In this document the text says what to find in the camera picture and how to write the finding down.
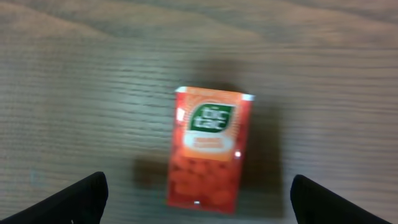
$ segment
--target tic tac logo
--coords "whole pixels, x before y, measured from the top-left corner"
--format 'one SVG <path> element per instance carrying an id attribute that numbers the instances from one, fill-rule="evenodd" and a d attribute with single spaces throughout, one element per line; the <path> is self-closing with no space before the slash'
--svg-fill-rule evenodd
<path id="1" fill-rule="evenodd" d="M 206 103 L 198 106 L 193 112 L 190 131 L 219 133 L 228 127 L 234 106 L 217 103 Z"/>

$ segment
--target wood surface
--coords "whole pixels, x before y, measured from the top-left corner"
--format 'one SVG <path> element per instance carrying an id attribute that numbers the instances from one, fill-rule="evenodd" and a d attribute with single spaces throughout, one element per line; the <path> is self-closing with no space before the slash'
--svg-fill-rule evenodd
<path id="1" fill-rule="evenodd" d="M 0 1 L 0 219 L 95 171 L 102 223 L 295 223 L 303 174 L 398 222 L 395 0 Z M 256 95 L 238 212 L 165 206 L 174 89 Z"/>

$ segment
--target white oval on label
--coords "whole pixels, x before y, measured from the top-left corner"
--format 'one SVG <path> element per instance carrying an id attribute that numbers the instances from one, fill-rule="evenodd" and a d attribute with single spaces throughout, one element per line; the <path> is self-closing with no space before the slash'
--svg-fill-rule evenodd
<path id="1" fill-rule="evenodd" d="M 198 143 L 198 139 L 219 139 L 217 143 Z M 184 145 L 197 152 L 222 153 L 232 150 L 233 139 L 221 133 L 204 133 L 201 131 L 187 131 L 184 135 Z"/>

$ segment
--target green leaf-shaped logo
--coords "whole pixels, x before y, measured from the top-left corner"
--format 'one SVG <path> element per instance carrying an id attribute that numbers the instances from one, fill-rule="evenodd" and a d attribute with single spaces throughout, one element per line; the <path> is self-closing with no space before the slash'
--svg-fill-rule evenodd
<path id="1" fill-rule="evenodd" d="M 224 131 L 230 122 L 234 106 L 217 103 L 206 103 L 198 106 L 193 112 L 189 129 L 219 133 Z"/>

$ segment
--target wooden table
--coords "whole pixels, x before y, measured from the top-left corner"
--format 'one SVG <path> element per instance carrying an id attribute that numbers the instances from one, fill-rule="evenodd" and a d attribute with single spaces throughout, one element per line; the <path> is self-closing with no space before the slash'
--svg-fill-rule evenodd
<path id="1" fill-rule="evenodd" d="M 0 219 L 102 170 L 102 223 L 295 223 L 295 174 L 398 222 L 396 1 L 5 0 L 0 12 Z M 183 85 L 256 95 L 234 217 L 165 206 Z"/>

